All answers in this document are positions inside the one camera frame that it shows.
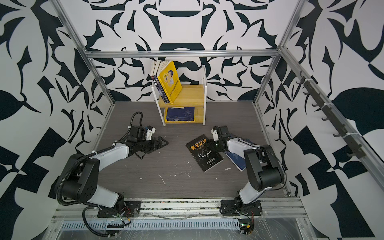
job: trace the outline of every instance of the lower shelf board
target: lower shelf board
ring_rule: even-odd
[[[185,124],[185,123],[203,123],[204,122],[204,106],[195,107],[195,121],[194,122],[168,122],[167,121],[167,108],[164,109],[164,122],[166,124]]]

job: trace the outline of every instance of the stack of books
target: stack of books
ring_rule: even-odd
[[[164,103],[173,104],[182,89],[173,61],[152,62],[150,75]]]
[[[194,122],[195,108],[166,108],[165,116],[167,122]]]

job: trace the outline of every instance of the book spine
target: book spine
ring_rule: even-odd
[[[164,91],[164,86],[163,86],[163,84],[161,84],[161,81],[157,78],[156,75],[154,76],[154,78],[155,78],[155,81],[156,81],[157,85],[158,85],[159,88],[160,88],[160,91],[161,91],[162,95],[163,95],[164,103],[169,103],[169,99],[168,99],[168,97],[167,97],[167,95],[166,95],[166,93],[165,93],[165,91]]]
[[[163,96],[163,93],[162,93],[162,91],[161,91],[159,85],[157,84],[157,82],[156,82],[156,80],[155,80],[155,77],[154,77],[154,76],[151,76],[151,79],[152,79],[153,83],[155,84],[157,90],[159,91],[159,94],[160,94],[161,98],[162,98],[163,101],[166,103],[166,100],[165,100],[165,98],[164,98],[164,96]]]
[[[173,104],[173,101],[171,101],[170,96],[168,95],[168,92],[165,90],[163,81],[161,81],[161,80],[159,80],[159,79],[157,79],[157,80],[160,82],[161,86],[163,87],[163,91],[164,91],[165,96],[167,96],[168,102],[171,103],[171,104]]]

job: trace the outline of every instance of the black book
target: black book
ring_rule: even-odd
[[[203,134],[186,144],[188,150],[192,153],[203,172],[206,172],[223,160],[223,157],[219,152],[215,152],[214,149],[211,149],[212,142],[213,140],[207,139]]]

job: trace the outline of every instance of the black and white wallpaper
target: black and white wallpaper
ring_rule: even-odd
[[[151,63],[157,58],[103,58],[94,63],[115,101],[153,101]],[[194,57],[173,60],[182,84],[199,84],[207,100],[253,100],[272,57]]]
[[[63,0],[92,51],[277,48],[297,0]]]
[[[288,50],[383,157],[379,2],[310,0]],[[383,239],[384,192],[298,81],[281,59],[258,103],[292,195],[319,239]]]
[[[1,1],[0,59],[0,239],[32,239],[56,210],[69,156],[92,151],[110,104],[47,0]]]

